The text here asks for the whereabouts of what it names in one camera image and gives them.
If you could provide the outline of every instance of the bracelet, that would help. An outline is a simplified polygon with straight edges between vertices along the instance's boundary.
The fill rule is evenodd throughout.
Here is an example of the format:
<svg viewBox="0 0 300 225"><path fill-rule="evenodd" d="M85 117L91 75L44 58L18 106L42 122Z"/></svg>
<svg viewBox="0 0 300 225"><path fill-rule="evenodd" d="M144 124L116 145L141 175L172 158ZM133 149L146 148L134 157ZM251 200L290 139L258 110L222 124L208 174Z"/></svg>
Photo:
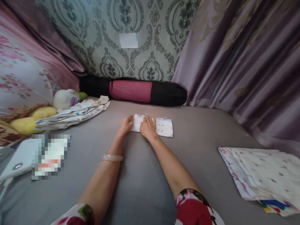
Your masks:
<svg viewBox="0 0 300 225"><path fill-rule="evenodd" d="M119 161L123 160L123 156L105 154L105 155L102 156L102 160L119 162Z"/></svg>

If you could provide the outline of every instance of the cylindrical bag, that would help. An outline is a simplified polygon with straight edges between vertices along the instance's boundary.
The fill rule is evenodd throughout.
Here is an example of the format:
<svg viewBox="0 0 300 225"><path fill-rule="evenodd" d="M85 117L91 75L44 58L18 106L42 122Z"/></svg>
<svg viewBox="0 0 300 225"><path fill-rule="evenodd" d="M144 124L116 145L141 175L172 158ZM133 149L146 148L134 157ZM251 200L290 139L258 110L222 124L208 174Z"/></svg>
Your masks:
<svg viewBox="0 0 300 225"><path fill-rule="evenodd" d="M111 79L87 76L80 80L80 90L89 96L148 103L161 106L178 106L187 100L187 91L177 83L139 81L132 78Z"/></svg>

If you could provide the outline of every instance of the folded baby clothing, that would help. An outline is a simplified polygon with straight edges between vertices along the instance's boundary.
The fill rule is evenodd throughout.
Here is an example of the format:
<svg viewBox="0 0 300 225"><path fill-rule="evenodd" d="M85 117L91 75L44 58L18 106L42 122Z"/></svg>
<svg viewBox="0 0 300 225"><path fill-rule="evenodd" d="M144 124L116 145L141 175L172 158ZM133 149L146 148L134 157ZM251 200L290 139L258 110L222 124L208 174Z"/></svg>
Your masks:
<svg viewBox="0 0 300 225"><path fill-rule="evenodd" d="M219 148L219 152L245 200L262 200L265 211L282 216L300 213L300 159L278 150ZM290 207L280 210L278 205Z"/></svg>
<svg viewBox="0 0 300 225"><path fill-rule="evenodd" d="M293 214L298 214L299 211L293 209L291 206L283 204L274 200L276 203L269 203L267 200L258 201L266 213L278 213L282 217L287 217Z"/></svg>
<svg viewBox="0 0 300 225"><path fill-rule="evenodd" d="M140 132L141 122L143 122L145 115L135 114L133 117L133 126L131 131ZM155 118L156 119L156 133L159 136L173 137L173 125L170 119Z"/></svg>
<svg viewBox="0 0 300 225"><path fill-rule="evenodd" d="M110 105L107 96L100 96L98 100L86 99L71 106L59 114L37 120L37 130L65 129L71 125L81 123L105 111Z"/></svg>

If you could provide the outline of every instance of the red floral fabric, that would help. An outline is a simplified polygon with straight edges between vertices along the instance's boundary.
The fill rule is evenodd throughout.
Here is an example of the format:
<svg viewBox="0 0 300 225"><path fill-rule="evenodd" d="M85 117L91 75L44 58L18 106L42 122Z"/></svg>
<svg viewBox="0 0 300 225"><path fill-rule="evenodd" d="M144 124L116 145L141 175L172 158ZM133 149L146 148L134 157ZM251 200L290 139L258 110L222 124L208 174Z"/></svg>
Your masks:
<svg viewBox="0 0 300 225"><path fill-rule="evenodd" d="M176 199L175 225L224 225L218 213L196 190L184 189ZM87 204L75 205L51 225L94 225L92 208Z"/></svg>

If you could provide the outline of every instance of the pink curtain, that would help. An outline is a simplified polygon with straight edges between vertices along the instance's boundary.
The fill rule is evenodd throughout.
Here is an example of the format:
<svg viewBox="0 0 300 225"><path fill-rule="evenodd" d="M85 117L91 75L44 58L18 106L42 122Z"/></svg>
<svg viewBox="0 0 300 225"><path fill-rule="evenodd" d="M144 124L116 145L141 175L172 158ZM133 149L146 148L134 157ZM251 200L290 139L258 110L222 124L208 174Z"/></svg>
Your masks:
<svg viewBox="0 0 300 225"><path fill-rule="evenodd" d="M61 89L79 91L79 79L60 60L48 52L19 18L3 3L0 2L3 19L0 26L5 29L22 48L42 63L56 79Z"/></svg>
<svg viewBox="0 0 300 225"><path fill-rule="evenodd" d="M300 157L300 1L202 0L172 82Z"/></svg>
<svg viewBox="0 0 300 225"><path fill-rule="evenodd" d="M55 31L34 0L8 0L6 3L26 25L34 38L74 75L85 76L86 68Z"/></svg>

